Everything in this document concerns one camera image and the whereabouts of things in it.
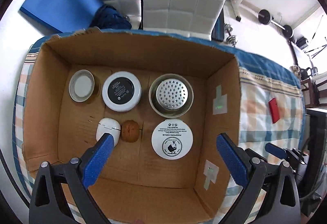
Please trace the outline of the black speaker box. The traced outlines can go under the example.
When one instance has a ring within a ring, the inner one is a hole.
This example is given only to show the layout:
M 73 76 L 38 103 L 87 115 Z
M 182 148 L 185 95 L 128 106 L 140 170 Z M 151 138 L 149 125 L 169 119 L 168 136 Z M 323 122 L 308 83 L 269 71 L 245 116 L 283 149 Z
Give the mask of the black speaker box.
M 297 39 L 296 45 L 302 50 L 308 46 L 308 39 L 302 36 Z

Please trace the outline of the red rectangular box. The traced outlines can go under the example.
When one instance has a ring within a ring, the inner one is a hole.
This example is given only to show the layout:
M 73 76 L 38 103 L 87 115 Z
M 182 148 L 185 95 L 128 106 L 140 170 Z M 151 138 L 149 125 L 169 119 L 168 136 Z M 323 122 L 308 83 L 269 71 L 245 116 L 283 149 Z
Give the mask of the red rectangular box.
M 280 120 L 280 114 L 276 98 L 272 98 L 269 101 L 269 110 L 272 118 L 272 123 L 278 122 Z

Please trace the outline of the white earbuds case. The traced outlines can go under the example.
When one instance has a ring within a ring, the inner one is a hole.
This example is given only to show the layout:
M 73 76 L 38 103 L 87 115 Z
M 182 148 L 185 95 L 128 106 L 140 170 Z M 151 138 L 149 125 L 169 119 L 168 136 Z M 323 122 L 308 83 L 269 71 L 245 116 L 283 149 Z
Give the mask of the white earbuds case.
M 97 130 L 96 130 L 96 141 L 99 141 L 100 138 L 105 134 L 109 133 L 114 138 L 114 146 L 117 146 L 120 133 L 121 126 L 118 121 L 112 118 L 103 118 L 99 121 Z

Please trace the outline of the blue foam mat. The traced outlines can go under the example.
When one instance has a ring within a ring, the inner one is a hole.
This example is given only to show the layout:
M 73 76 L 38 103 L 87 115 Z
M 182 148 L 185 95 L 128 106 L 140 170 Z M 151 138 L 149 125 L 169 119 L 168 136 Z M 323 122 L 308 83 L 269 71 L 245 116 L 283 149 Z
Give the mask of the blue foam mat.
M 55 32 L 87 29 L 102 0 L 25 0 L 20 11 Z

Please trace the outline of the dark blue cloth bag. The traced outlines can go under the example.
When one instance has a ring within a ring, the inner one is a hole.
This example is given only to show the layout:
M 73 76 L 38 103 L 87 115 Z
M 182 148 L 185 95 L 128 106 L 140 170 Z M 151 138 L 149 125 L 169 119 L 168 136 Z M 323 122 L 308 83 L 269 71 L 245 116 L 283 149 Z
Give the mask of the dark blue cloth bag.
M 97 27 L 99 29 L 131 30 L 132 24 L 129 22 L 127 17 L 120 14 L 114 7 L 104 4 L 96 11 L 89 27 Z

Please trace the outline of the brown walnut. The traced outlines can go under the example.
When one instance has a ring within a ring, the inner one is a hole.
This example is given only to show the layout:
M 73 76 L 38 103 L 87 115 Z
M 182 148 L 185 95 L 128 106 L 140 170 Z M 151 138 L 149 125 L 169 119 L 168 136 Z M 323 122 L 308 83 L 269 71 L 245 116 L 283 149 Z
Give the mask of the brown walnut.
M 136 121 L 128 120 L 121 126 L 121 139 L 128 143 L 134 143 L 139 138 L 139 124 Z

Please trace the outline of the open cardboard box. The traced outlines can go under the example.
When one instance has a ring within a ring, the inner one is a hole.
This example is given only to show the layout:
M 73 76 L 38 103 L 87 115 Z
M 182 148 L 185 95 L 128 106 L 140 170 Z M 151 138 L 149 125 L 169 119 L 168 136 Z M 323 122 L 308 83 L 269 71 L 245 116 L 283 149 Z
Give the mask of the open cardboard box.
M 201 39 L 148 32 L 92 29 L 70 36 L 38 40 L 27 58 L 30 76 L 23 76 L 23 157 L 35 174 L 43 161 L 62 164 L 80 157 L 96 142 L 99 121 L 112 118 L 139 124 L 134 143 L 119 141 L 90 192 L 106 217 L 130 222 L 197 223 L 212 219 L 224 199 L 230 174 L 216 149 L 216 137 L 227 133 L 238 141 L 241 87 L 234 49 Z M 89 70 L 99 92 L 74 102 L 68 85 L 72 75 Z M 141 99 L 128 112 L 109 109 L 103 84 L 118 71 L 134 74 Z M 166 73 L 191 84 L 194 101 L 181 117 L 192 130 L 193 145 L 178 160 L 159 157 L 151 136 L 164 118 L 149 103 L 151 83 Z

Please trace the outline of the white round cream jar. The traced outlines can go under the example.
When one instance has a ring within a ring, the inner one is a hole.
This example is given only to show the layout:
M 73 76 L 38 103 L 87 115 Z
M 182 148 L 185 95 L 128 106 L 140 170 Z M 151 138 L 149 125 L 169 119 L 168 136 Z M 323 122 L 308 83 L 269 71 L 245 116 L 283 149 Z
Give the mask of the white round cream jar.
M 167 119 L 152 132 L 151 144 L 155 153 L 166 160 L 183 158 L 193 145 L 191 128 L 180 119 Z

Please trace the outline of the small chrome dumbbell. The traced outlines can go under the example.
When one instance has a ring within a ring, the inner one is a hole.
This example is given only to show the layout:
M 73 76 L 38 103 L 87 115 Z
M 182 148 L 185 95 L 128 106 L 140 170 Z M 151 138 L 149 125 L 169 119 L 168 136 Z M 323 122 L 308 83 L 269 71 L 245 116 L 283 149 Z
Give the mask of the small chrome dumbbell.
M 225 42 L 233 47 L 236 47 L 237 39 L 236 35 L 232 35 L 233 28 L 230 24 L 224 24 L 224 30 L 228 34 Z

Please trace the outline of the black-top white round jar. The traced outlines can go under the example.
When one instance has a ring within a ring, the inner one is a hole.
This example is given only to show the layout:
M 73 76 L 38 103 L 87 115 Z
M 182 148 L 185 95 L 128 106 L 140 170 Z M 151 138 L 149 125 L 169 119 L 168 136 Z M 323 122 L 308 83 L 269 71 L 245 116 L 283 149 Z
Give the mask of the black-top white round jar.
M 104 82 L 102 98 L 109 109 L 128 112 L 136 107 L 141 99 L 141 83 L 134 74 L 118 71 Z

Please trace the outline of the dark wooden chair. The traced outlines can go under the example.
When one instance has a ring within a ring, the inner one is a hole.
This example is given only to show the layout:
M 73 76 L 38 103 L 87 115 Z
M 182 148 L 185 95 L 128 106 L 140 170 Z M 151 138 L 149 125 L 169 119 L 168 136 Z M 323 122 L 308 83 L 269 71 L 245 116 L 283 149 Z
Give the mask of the dark wooden chair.
M 304 96 L 304 104 L 306 108 L 314 108 L 320 105 L 319 91 L 317 85 L 311 78 L 301 80 L 301 90 Z

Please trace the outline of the floor barbell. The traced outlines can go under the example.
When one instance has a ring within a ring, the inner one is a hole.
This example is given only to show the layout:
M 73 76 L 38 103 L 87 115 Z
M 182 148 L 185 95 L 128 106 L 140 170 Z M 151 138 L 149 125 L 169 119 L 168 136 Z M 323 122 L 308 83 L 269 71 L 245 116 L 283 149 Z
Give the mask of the floor barbell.
M 291 26 L 281 25 L 281 24 L 277 23 L 276 21 L 274 21 L 273 16 L 266 9 L 262 9 L 258 13 L 258 21 L 263 25 L 273 24 L 273 25 L 277 26 L 278 28 L 280 28 L 282 30 L 282 34 L 286 39 L 290 39 L 294 35 L 293 29 L 291 28 Z

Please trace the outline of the metal perforated lid tin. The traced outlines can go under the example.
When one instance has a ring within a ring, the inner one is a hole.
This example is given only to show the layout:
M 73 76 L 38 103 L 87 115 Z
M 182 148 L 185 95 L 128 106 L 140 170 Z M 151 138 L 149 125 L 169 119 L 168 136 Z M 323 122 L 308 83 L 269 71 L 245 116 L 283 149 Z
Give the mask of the metal perforated lid tin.
M 191 109 L 194 92 L 183 76 L 168 73 L 151 83 L 148 99 L 151 108 L 161 117 L 179 118 Z

